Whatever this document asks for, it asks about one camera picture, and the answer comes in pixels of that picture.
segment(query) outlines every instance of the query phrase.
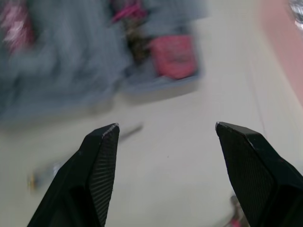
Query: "gray tray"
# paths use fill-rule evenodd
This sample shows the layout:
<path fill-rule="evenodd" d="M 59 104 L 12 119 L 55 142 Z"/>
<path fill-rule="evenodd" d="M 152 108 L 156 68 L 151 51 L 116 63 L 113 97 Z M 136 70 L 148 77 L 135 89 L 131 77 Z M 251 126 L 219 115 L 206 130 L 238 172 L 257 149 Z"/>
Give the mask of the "gray tray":
<path fill-rule="evenodd" d="M 190 14 L 197 2 L 145 0 L 150 14 L 144 33 L 190 33 L 187 22 L 204 14 Z M 110 98 L 117 83 L 137 94 L 180 86 L 201 75 L 159 77 L 150 59 L 134 69 L 122 24 L 110 22 L 105 0 L 29 0 L 28 8 L 38 31 L 34 48 L 12 56 L 0 48 L 0 121 L 89 106 Z"/>

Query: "small tool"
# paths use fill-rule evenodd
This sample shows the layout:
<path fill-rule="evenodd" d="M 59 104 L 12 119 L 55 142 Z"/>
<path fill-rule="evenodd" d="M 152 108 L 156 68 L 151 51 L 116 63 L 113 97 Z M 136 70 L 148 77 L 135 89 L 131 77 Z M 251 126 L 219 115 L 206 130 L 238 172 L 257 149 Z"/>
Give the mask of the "small tool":
<path fill-rule="evenodd" d="M 127 128 L 125 132 L 121 133 L 119 136 L 119 142 L 124 141 L 129 138 L 133 134 L 141 131 L 143 128 L 143 124 L 139 123 L 134 127 Z M 34 170 L 30 176 L 28 177 L 27 184 L 31 191 L 39 190 L 43 185 L 47 182 L 50 182 L 54 179 L 59 169 L 64 165 L 64 163 L 70 159 L 73 154 L 68 155 L 65 158 L 60 159 L 59 161 L 48 164 L 47 166 L 38 168 Z"/>

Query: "blurry object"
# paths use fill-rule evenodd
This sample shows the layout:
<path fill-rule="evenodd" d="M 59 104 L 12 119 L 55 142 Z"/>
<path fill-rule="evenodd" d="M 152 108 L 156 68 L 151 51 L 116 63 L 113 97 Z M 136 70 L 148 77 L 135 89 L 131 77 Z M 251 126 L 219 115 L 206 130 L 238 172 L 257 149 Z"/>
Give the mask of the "blurry object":
<path fill-rule="evenodd" d="M 125 17 L 143 19 L 147 16 L 141 0 L 110 0 L 110 8 L 113 11 L 113 21 L 117 22 Z"/>
<path fill-rule="evenodd" d="M 128 137 L 142 130 L 143 124 L 139 123 L 136 126 L 127 128 L 124 133 L 119 137 L 119 142 L 124 141 Z M 50 182 L 57 174 L 59 169 L 70 159 L 71 155 L 63 158 L 60 161 L 50 163 L 47 166 L 36 169 L 27 180 L 27 184 L 31 191 L 39 190 L 46 183 Z"/>
<path fill-rule="evenodd" d="M 156 70 L 161 76 L 183 79 L 197 71 L 190 35 L 169 35 L 150 43 Z"/>
<path fill-rule="evenodd" d="M 141 64 L 150 55 L 149 39 L 143 36 L 140 24 L 140 20 L 136 18 L 124 19 L 127 46 L 136 64 Z"/>
<path fill-rule="evenodd" d="M 8 0 L 3 3 L 0 25 L 4 33 L 3 42 L 10 52 L 31 46 L 34 32 L 23 0 Z"/>
<path fill-rule="evenodd" d="M 295 25 L 303 31 L 303 0 L 289 0 L 289 4 L 294 15 Z"/>
<path fill-rule="evenodd" d="M 234 215 L 230 222 L 224 227 L 249 227 L 250 225 L 244 215 L 244 212 L 241 208 L 237 196 L 233 195 L 231 197 L 231 203 L 234 208 Z"/>
<path fill-rule="evenodd" d="M 301 227 L 303 176 L 267 140 L 248 128 L 218 122 L 228 176 L 251 227 Z"/>
<path fill-rule="evenodd" d="M 104 227 L 111 200 L 119 127 L 88 134 L 62 166 L 28 227 Z"/>

